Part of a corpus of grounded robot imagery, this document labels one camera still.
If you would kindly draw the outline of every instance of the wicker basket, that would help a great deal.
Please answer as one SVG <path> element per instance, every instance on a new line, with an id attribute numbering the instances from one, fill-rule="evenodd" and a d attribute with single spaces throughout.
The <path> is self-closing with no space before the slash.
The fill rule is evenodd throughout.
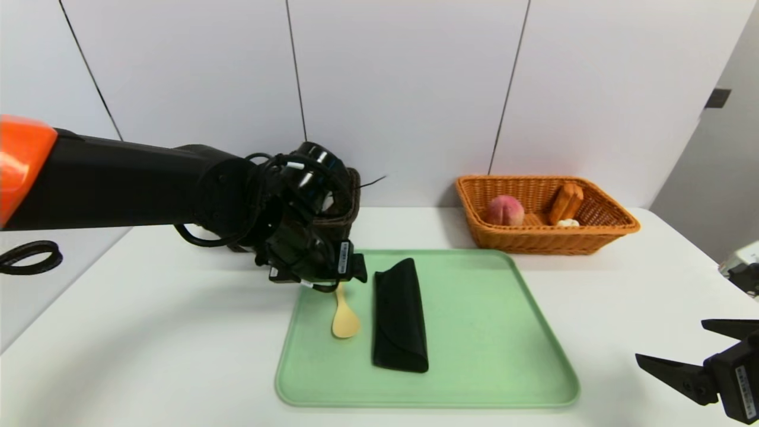
<path id="1" fill-rule="evenodd" d="M 584 200 L 575 219 L 579 227 L 548 225 L 548 214 L 559 187 L 574 182 Z M 592 254 L 604 245 L 641 228 L 641 224 L 595 184 L 572 176 L 463 176 L 456 181 L 469 230 L 481 248 L 519 254 Z M 524 206 L 521 226 L 485 223 L 488 203 L 511 195 Z"/>

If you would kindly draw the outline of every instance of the folded black fabric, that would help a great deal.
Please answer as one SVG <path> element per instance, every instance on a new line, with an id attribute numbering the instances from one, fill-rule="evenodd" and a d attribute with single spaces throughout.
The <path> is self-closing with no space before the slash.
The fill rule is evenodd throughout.
<path id="1" fill-rule="evenodd" d="M 427 372 L 427 335 L 414 259 L 374 274 L 372 363 L 399 371 Z"/>

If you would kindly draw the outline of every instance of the gray wall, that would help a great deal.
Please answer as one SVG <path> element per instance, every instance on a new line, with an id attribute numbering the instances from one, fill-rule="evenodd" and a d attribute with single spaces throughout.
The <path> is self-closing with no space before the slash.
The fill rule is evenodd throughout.
<path id="1" fill-rule="evenodd" d="M 707 109 L 651 210 L 715 261 L 759 240 L 759 7 L 719 82 L 724 109 Z"/>

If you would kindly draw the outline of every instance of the cable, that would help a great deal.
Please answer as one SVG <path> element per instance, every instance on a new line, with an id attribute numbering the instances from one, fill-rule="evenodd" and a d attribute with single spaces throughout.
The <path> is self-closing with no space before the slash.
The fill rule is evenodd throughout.
<path id="1" fill-rule="evenodd" d="M 385 178 L 387 178 L 387 175 L 381 176 L 381 177 L 375 179 L 374 181 L 372 181 L 372 182 L 370 182 L 368 184 L 359 185 L 357 188 L 364 188 L 364 187 L 368 187 L 370 185 L 375 185 L 377 182 L 380 182 L 380 181 L 382 181 Z"/>
<path id="2" fill-rule="evenodd" d="M 44 253 L 49 253 L 50 256 L 36 264 L 14 265 L 21 260 Z M 0 273 L 30 276 L 50 271 L 59 266 L 61 262 L 63 262 L 63 254 L 58 250 L 58 245 L 55 242 L 38 240 L 17 246 L 0 255 Z"/>
<path id="3" fill-rule="evenodd" d="M 189 243 L 192 243 L 196 246 L 203 246 L 204 248 L 218 248 L 219 246 L 231 245 L 232 243 L 235 243 L 236 241 L 245 237 L 247 234 L 247 230 L 245 230 L 245 232 L 240 232 L 233 236 L 222 237 L 216 240 L 207 240 L 193 236 L 192 233 L 187 230 L 187 227 L 185 227 L 184 224 L 175 224 L 174 228 L 179 232 L 179 235 L 182 236 L 184 240 L 187 240 Z"/>
<path id="4" fill-rule="evenodd" d="M 314 283 L 312 288 L 314 290 L 318 290 L 319 292 L 333 293 L 335 292 L 335 289 L 337 289 L 337 286 L 339 284 L 340 284 L 340 280 L 335 280 L 334 285 L 319 285 L 318 283 Z"/>
<path id="5" fill-rule="evenodd" d="M 247 156 L 245 156 L 245 160 L 253 160 L 253 159 L 257 158 L 257 157 L 265 157 L 265 158 L 271 160 L 272 155 L 271 154 L 266 154 L 266 153 L 253 153 L 253 154 L 248 154 Z"/>

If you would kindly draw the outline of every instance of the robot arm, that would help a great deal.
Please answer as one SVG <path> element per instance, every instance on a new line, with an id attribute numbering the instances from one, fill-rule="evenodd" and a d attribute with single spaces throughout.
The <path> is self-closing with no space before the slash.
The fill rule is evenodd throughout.
<path id="1" fill-rule="evenodd" d="M 753 424 L 759 419 L 759 321 L 709 319 L 701 326 L 740 342 L 703 365 L 636 354 L 638 366 L 699 405 L 717 403 L 721 397 L 725 415 Z"/>
<path id="2" fill-rule="evenodd" d="M 4 230 L 174 224 L 190 243 L 249 248 L 257 264 L 296 281 L 366 281 L 350 241 L 332 241 L 313 226 L 330 194 L 351 197 L 342 161 L 318 144 L 244 159 L 205 145 L 166 149 L 80 136 L 6 115 L 0 125 Z M 198 239 L 186 223 L 219 239 Z"/>

